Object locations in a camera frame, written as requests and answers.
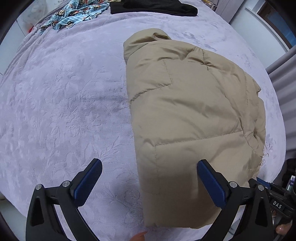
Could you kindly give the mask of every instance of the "brown window frame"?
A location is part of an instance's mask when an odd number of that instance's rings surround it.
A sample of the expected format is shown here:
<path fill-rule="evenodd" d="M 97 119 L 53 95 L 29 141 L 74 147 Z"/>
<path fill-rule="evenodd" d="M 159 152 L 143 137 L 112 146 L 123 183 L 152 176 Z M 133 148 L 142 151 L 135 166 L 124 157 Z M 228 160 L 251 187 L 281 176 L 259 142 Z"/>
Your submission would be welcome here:
<path fill-rule="evenodd" d="M 263 6 L 258 11 L 258 15 L 268 23 L 269 26 L 273 28 L 273 30 L 281 37 L 281 39 L 284 41 L 284 43 L 288 46 L 289 49 L 292 48 L 292 45 L 290 42 L 286 39 L 286 37 L 281 33 L 281 31 L 267 18 L 268 14 L 270 14 L 272 11 L 275 11 L 272 6 L 270 6 L 267 2 L 263 4 Z"/>

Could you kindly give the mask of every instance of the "window sill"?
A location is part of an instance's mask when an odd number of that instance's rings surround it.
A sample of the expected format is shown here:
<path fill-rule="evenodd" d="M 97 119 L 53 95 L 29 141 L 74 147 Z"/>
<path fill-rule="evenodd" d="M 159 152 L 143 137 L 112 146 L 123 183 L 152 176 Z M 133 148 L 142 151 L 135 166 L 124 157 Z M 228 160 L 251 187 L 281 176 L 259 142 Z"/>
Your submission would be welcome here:
<path fill-rule="evenodd" d="M 246 7 L 246 10 L 248 10 L 249 12 L 251 12 L 251 14 L 253 14 L 256 18 L 258 18 L 263 24 L 265 24 L 270 31 L 274 34 L 274 36 L 281 42 L 281 44 L 286 48 L 287 51 L 289 51 L 289 47 L 285 44 L 285 42 L 282 40 L 282 38 L 277 34 L 277 32 L 275 32 L 275 30 L 263 19 L 261 18 L 256 12 L 254 12 L 252 9 Z"/>

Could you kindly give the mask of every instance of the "plaid fabric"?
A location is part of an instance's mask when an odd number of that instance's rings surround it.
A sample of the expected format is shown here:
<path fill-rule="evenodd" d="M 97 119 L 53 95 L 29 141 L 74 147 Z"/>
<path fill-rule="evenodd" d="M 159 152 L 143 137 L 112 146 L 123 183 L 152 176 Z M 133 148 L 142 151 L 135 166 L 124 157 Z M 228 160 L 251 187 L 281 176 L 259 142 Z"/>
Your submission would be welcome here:
<path fill-rule="evenodd" d="M 55 30 L 71 28 L 81 21 L 96 18 L 109 7 L 104 0 L 71 0 L 62 10 L 56 12 L 50 20 L 40 27 L 40 35 L 50 26 Z"/>

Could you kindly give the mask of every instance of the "lavender blanket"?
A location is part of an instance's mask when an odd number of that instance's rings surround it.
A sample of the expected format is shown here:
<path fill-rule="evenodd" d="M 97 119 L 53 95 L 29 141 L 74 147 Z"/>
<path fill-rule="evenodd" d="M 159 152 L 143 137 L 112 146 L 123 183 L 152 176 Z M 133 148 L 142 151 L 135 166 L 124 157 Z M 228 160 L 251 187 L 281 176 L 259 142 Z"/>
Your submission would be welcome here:
<path fill-rule="evenodd" d="M 103 173 L 80 212 L 101 241 L 199 239 L 199 230 L 145 228 L 126 93 L 123 42 L 147 28 L 216 52 L 238 64 L 262 88 L 266 148 L 260 177 L 272 181 L 285 156 L 285 131 L 270 79 L 246 42 L 199 0 L 184 0 L 197 17 L 106 10 L 70 29 L 38 27 L 26 36 L 0 79 L 0 191 L 27 215 L 34 187 L 72 180 L 93 158 Z M 69 238 L 71 236 L 61 216 Z"/>

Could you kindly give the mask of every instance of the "metal screw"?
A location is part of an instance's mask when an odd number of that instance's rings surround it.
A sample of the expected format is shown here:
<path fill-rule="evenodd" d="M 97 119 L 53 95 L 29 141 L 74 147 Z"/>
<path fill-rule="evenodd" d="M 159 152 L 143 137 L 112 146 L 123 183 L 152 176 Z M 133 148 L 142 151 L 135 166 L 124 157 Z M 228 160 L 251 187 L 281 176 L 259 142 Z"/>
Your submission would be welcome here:
<path fill-rule="evenodd" d="M 41 184 L 37 184 L 36 187 L 35 187 L 36 190 L 39 190 L 41 188 L 42 188 L 42 185 Z"/>
<path fill-rule="evenodd" d="M 64 181 L 63 183 L 62 183 L 62 185 L 63 185 L 63 187 L 67 187 L 67 186 L 69 186 L 70 185 L 70 182 L 69 181 Z"/>
<path fill-rule="evenodd" d="M 260 191 L 263 191 L 263 190 L 264 190 L 264 187 L 263 187 L 262 185 L 258 185 L 258 189 L 259 189 Z"/>
<path fill-rule="evenodd" d="M 236 182 L 230 182 L 229 185 L 230 185 L 232 188 L 236 188 L 236 187 L 237 187 L 237 183 L 236 183 Z"/>

